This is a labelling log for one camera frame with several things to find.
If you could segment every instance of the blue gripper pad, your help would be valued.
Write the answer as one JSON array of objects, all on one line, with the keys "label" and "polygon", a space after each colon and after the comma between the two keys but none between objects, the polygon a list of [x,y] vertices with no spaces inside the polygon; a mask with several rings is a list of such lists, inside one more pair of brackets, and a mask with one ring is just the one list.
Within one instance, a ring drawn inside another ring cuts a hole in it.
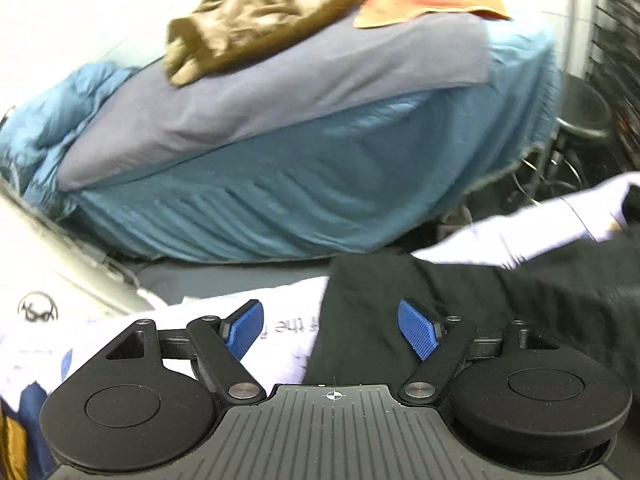
[{"label": "blue gripper pad", "polygon": [[247,353],[254,341],[262,333],[264,310],[262,303],[251,300],[235,313],[225,319],[228,323],[228,335],[225,338],[226,348],[240,360]]},{"label": "blue gripper pad", "polygon": [[438,346],[436,331],[431,321],[420,314],[407,300],[398,303],[398,326],[404,338],[423,361]]}]

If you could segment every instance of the mattress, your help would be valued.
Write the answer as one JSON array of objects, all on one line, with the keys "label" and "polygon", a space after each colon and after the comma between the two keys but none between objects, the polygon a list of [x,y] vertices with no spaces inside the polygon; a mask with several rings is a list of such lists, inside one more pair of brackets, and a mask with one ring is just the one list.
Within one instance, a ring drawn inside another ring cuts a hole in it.
[{"label": "mattress", "polygon": [[548,141],[554,38],[535,16],[486,21],[489,81],[293,124],[70,197],[68,226],[111,250],[263,262],[375,250]]}]

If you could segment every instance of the black cloth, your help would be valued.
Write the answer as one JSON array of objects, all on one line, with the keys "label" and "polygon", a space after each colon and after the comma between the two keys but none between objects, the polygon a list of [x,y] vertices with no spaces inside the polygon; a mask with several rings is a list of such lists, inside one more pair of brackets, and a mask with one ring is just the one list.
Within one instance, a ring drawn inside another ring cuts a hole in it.
[{"label": "black cloth", "polygon": [[640,226],[607,242],[578,240],[513,270],[410,255],[338,257],[303,383],[399,388],[419,364],[398,329],[398,302],[407,297],[471,319],[479,333],[528,320],[618,371],[640,394]]}]

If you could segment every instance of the teal fabric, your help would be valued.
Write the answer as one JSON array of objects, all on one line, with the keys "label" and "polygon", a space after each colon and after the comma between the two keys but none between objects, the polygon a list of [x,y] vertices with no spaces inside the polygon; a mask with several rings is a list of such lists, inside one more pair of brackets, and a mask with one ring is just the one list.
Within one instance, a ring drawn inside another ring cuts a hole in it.
[{"label": "teal fabric", "polygon": [[550,137],[559,98],[551,31],[519,18],[486,26],[486,84],[414,92],[120,174],[70,195],[69,225],[143,258],[375,250]]},{"label": "teal fabric", "polygon": [[75,207],[56,189],[62,158],[100,106],[135,72],[111,62],[85,65],[18,107],[0,128],[2,176],[52,220],[65,218]]}]

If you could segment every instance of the crumpled blue cloth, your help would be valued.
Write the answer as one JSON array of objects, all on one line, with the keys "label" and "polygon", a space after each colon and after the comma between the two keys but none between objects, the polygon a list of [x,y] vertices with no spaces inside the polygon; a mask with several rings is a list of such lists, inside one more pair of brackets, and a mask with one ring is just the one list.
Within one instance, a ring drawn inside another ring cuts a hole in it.
[{"label": "crumpled blue cloth", "polygon": [[0,172],[31,205],[53,221],[73,201],[57,190],[56,171],[66,150],[100,106],[137,68],[89,63],[18,107],[0,128]]}]

